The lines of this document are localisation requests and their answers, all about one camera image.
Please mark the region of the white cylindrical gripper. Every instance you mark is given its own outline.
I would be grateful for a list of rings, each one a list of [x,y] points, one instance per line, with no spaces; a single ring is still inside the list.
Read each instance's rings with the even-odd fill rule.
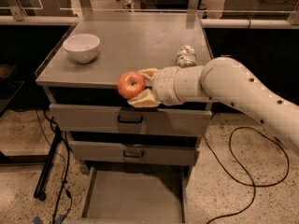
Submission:
[[[152,82],[152,90],[145,89],[136,97],[128,100],[128,104],[136,108],[157,107],[163,105],[182,105],[182,102],[175,92],[175,76],[178,71],[176,66],[166,67],[162,70],[158,68],[146,68],[138,70],[146,81]]]

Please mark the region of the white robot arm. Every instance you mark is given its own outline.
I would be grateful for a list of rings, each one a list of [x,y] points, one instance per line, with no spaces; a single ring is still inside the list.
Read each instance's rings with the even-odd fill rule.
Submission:
[[[270,91],[242,63],[220,57],[205,65],[144,69],[149,89],[128,101],[134,107],[222,103],[262,124],[279,141],[299,148],[299,106]]]

